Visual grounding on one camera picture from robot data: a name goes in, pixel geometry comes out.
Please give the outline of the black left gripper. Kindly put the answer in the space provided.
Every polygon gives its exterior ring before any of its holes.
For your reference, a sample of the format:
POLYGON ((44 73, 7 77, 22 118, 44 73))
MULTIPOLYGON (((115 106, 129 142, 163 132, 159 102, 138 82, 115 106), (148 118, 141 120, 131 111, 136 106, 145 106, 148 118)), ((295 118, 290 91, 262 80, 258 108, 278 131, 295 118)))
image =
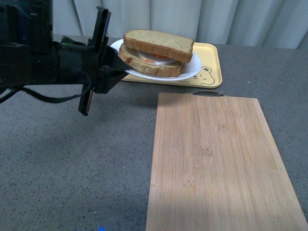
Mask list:
POLYGON ((82 54, 83 74, 88 83, 83 85, 78 110, 85 116, 89 113, 92 94, 108 93, 131 69, 120 59, 118 51, 107 45, 111 12, 100 6, 97 9, 93 37, 88 41, 86 53, 82 54))

